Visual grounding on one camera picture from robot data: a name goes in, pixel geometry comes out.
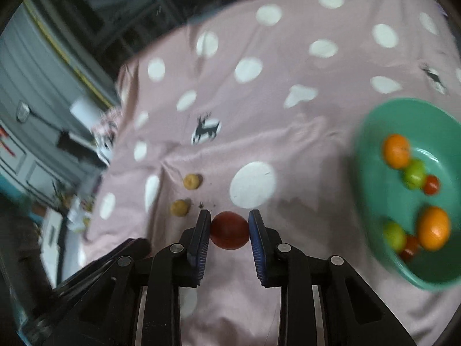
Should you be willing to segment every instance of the reindeer print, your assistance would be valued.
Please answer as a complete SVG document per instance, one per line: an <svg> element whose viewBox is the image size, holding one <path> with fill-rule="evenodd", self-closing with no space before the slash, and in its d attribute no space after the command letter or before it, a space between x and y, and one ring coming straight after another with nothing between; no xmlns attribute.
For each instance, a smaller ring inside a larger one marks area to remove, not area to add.
<svg viewBox="0 0 461 346"><path fill-rule="evenodd" d="M424 64L421 67L421 69L426 73L427 77L429 78L430 85L436 91L445 94L447 89L440 80L439 73L437 72L437 70L430 68L427 64Z"/></svg>
<svg viewBox="0 0 461 346"><path fill-rule="evenodd" d="M213 140L221 130L221 122L216 119L209 119L211 113L207 113L203 118L197 119L198 125L192 135L192 144L198 144L204 140Z"/></svg>

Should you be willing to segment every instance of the silver screw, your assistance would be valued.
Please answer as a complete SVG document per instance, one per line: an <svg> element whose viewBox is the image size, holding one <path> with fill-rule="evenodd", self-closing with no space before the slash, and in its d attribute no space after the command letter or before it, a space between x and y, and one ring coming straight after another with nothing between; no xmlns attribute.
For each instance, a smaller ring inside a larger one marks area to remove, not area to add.
<svg viewBox="0 0 461 346"><path fill-rule="evenodd" d="M277 249L280 252L290 252L291 251L291 246L288 243L281 243L277 246Z"/></svg>
<svg viewBox="0 0 461 346"><path fill-rule="evenodd" d="M174 245L171 245L170 251L173 253L178 253L181 252L184 249L184 246L180 243L175 243Z"/></svg>
<svg viewBox="0 0 461 346"><path fill-rule="evenodd" d="M330 260L331 260L331 263L333 263L334 265L344 264L344 259L340 256L332 256Z"/></svg>
<svg viewBox="0 0 461 346"><path fill-rule="evenodd" d="M131 258L129 256L122 256L117 260L117 264L120 267L126 267L127 265L131 264Z"/></svg>

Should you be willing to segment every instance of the yellow stripe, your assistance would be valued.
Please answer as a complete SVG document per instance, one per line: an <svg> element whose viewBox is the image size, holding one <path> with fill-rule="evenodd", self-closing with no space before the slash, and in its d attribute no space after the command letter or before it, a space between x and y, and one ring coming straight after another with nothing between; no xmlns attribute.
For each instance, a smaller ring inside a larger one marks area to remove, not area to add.
<svg viewBox="0 0 461 346"><path fill-rule="evenodd" d="M27 0L24 0L24 5L29 13L29 15L34 20L35 24L37 25L38 29L41 31L43 36L49 41L51 46L56 50L56 52L61 56L64 62L74 71L77 77L95 94L95 96L108 108L112 107L113 104L107 100L101 92L97 90L97 88L90 82L90 80L80 71L80 69L71 65L71 61L69 57L65 54L65 52L61 49L61 47L56 43L56 41L52 38L50 32L45 27L43 22L34 14L30 3Z"/></svg>

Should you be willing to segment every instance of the small yellow ball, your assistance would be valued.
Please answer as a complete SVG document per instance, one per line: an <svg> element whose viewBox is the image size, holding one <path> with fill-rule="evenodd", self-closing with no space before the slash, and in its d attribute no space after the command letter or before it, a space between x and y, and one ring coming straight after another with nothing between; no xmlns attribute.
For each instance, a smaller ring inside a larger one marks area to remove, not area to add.
<svg viewBox="0 0 461 346"><path fill-rule="evenodd" d="M197 174L188 174L184 177L183 185L188 190L195 190L200 186L200 177Z"/></svg>
<svg viewBox="0 0 461 346"><path fill-rule="evenodd" d="M184 217L189 212L189 204L184 200L176 200L170 206L170 212L173 216Z"/></svg>

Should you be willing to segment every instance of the green fruit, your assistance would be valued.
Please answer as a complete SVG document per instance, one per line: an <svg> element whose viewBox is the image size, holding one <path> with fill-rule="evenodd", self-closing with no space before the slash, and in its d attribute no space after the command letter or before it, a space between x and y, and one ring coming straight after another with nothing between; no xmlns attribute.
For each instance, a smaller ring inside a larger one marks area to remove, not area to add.
<svg viewBox="0 0 461 346"><path fill-rule="evenodd" d="M396 222L389 221L384 225L383 234L389 246L400 254L407 244L407 234L402 227Z"/></svg>
<svg viewBox="0 0 461 346"><path fill-rule="evenodd" d="M421 189L426 183L426 176L424 162L413 159L403 172L403 182L410 190Z"/></svg>

